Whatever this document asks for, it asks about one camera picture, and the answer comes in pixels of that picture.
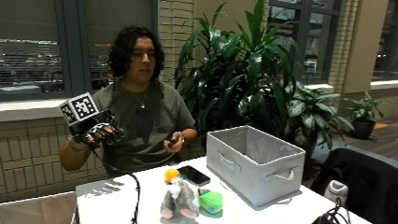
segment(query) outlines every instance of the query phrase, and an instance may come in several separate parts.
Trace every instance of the fabric storage box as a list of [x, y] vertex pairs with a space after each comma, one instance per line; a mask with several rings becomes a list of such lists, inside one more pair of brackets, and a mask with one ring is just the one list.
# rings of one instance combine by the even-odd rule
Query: fabric storage box
[[296, 191], [304, 150], [250, 126], [207, 133], [206, 166], [259, 206]]

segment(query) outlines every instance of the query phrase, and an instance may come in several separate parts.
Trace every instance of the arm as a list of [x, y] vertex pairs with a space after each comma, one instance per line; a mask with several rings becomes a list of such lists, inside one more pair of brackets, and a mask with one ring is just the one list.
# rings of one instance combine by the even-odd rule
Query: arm
[[71, 139], [67, 140], [59, 147], [59, 163], [66, 171], [78, 170], [86, 162], [90, 154], [90, 149], [75, 143]]

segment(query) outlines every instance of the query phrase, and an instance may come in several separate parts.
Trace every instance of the black phone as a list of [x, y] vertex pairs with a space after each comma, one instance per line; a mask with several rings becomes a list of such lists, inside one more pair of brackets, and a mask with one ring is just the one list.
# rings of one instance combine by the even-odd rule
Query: black phone
[[210, 183], [210, 177], [206, 176], [200, 171], [198, 171], [194, 167], [190, 165], [182, 166], [178, 168], [179, 175], [182, 179], [186, 179], [187, 182], [196, 186], [203, 186], [207, 183]]

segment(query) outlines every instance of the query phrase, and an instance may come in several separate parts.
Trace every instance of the bracelet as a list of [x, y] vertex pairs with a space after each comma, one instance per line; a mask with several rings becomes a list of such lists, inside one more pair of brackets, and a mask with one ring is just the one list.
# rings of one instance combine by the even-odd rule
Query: bracelet
[[181, 134], [181, 140], [182, 140], [182, 143], [183, 143], [185, 142], [185, 135], [183, 135], [182, 132], [179, 132], [179, 134]]
[[77, 148], [71, 145], [71, 142], [74, 142], [71, 136], [67, 138], [67, 142], [69, 142], [69, 145], [70, 145], [70, 148], [73, 149], [73, 151], [83, 152], [83, 151], [86, 150], [86, 144], [85, 144], [85, 147], [83, 147], [82, 149], [77, 149]]

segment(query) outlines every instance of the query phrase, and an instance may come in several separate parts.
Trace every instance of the large green plant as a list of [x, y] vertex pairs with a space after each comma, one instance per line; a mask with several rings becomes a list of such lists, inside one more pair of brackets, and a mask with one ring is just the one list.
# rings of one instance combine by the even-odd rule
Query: large green plant
[[319, 144], [331, 148], [334, 134], [351, 131], [350, 121], [338, 116], [336, 107], [331, 101], [339, 97], [338, 93], [326, 93], [307, 89], [295, 83], [294, 99], [288, 104], [288, 125], [286, 126], [286, 140], [299, 147], [311, 145], [320, 137]]
[[[250, 124], [282, 137], [287, 105], [294, 87], [288, 52], [280, 45], [278, 27], [263, 24], [263, 0], [254, 11], [244, 11], [248, 32], [236, 23], [239, 33], [215, 27], [223, 4], [211, 20], [195, 18], [195, 30], [182, 46], [174, 73], [175, 88], [196, 121], [199, 133]], [[194, 52], [203, 52], [202, 59]]]
[[347, 107], [350, 111], [350, 118], [352, 120], [374, 120], [374, 111], [378, 112], [378, 116], [382, 118], [384, 114], [378, 109], [379, 102], [372, 99], [368, 92], [364, 92], [363, 98], [359, 100], [352, 100], [344, 98], [346, 101], [350, 101], [352, 107]]

